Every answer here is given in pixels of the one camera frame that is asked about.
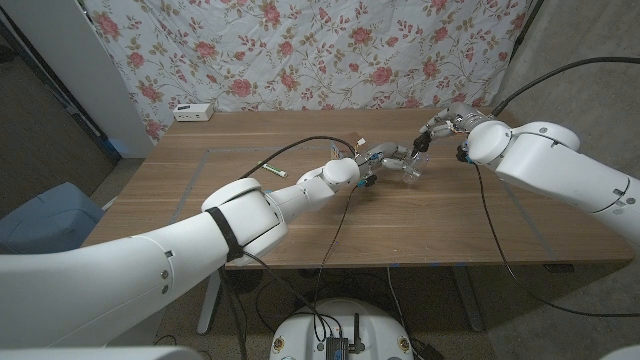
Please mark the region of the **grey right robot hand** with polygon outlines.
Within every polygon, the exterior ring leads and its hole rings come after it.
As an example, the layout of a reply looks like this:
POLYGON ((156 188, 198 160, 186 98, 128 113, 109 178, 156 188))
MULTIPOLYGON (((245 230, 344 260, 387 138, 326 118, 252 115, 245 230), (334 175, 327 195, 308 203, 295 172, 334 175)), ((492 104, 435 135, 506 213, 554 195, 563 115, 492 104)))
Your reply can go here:
POLYGON ((479 124, 489 120, 487 115, 471 105, 454 102, 420 128, 420 139, 433 141, 457 134, 467 134, 479 124))

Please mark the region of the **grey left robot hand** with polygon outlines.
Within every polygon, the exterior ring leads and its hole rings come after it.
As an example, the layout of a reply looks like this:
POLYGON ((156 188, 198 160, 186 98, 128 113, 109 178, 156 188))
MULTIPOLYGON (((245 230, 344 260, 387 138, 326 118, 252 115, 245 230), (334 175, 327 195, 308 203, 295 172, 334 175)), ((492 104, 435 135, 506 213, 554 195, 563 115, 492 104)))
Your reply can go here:
POLYGON ((414 152, 394 142, 377 145, 356 158, 361 179, 373 176, 380 169, 388 169, 400 171, 407 184, 415 183, 422 176, 427 162, 425 153, 414 152))

